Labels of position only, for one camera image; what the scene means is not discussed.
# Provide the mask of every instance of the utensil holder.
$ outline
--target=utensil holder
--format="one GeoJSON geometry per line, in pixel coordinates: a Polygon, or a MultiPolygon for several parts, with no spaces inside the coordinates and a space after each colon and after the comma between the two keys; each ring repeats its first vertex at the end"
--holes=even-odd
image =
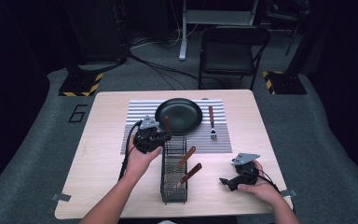
{"type": "Polygon", "coordinates": [[[187,175],[187,162],[175,170],[179,161],[185,156],[186,149],[186,136],[173,136],[171,141],[165,144],[160,184],[161,197],[165,204],[187,202],[187,181],[182,186],[177,186],[180,179],[187,175]]]}

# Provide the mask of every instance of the placemat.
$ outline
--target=placemat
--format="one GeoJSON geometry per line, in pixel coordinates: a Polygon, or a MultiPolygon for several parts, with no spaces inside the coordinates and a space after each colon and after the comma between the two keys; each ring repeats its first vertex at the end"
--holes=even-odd
{"type": "MultiPolygon", "coordinates": [[[[228,136],[227,120],[223,100],[202,99],[192,100],[202,110],[202,122],[200,126],[186,136],[187,149],[192,146],[197,148],[195,153],[231,153],[231,143],[228,136]],[[211,122],[209,120],[208,106],[213,106],[214,129],[217,132],[217,139],[211,139],[211,122]]],[[[145,116],[155,117],[159,105],[165,100],[131,100],[127,114],[126,127],[123,135],[121,155],[124,155],[127,137],[133,124],[144,119],[145,116]]]]}

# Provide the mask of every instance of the black plate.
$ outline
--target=black plate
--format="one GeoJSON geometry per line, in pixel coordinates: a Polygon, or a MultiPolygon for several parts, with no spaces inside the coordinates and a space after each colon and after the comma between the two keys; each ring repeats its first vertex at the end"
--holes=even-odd
{"type": "Polygon", "coordinates": [[[185,98],[173,98],[162,103],[156,110],[155,119],[165,130],[165,117],[168,115],[173,135],[186,135],[199,127],[202,122],[200,107],[185,98]]]}

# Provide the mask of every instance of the person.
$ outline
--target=person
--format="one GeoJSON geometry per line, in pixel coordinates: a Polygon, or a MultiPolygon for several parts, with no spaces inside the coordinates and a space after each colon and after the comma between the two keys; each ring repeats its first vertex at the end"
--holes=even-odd
{"type": "MultiPolygon", "coordinates": [[[[144,154],[134,147],[132,136],[129,142],[130,154],[125,174],[109,192],[89,210],[80,220],[80,223],[118,223],[133,188],[145,174],[150,162],[158,156],[161,150],[162,147],[158,147],[152,152],[144,154]]],[[[259,170],[263,170],[263,167],[258,161],[255,161],[255,165],[259,170]]],[[[255,185],[252,186],[239,184],[238,190],[253,193],[258,199],[269,203],[277,224],[300,223],[289,204],[266,180],[258,178],[255,185]]]]}

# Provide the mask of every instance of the table top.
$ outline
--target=table top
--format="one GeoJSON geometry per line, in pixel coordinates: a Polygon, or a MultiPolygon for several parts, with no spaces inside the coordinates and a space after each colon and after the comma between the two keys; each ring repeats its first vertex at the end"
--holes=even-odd
{"type": "MultiPolygon", "coordinates": [[[[132,191],[122,217],[235,216],[272,212],[255,196],[230,191],[219,180],[219,177],[237,176],[231,161],[239,153],[253,153],[260,155],[257,160],[277,187],[286,189],[251,91],[107,91],[98,93],[95,98],[62,190],[63,194],[71,195],[71,199],[58,202],[56,218],[82,218],[117,183],[124,159],[120,149],[130,100],[172,98],[222,99],[232,153],[195,153],[187,167],[190,169],[200,162],[202,169],[188,180],[187,202],[167,204],[159,192],[162,158],[158,156],[132,191]]],[[[293,207],[290,198],[286,201],[293,207]]]]}

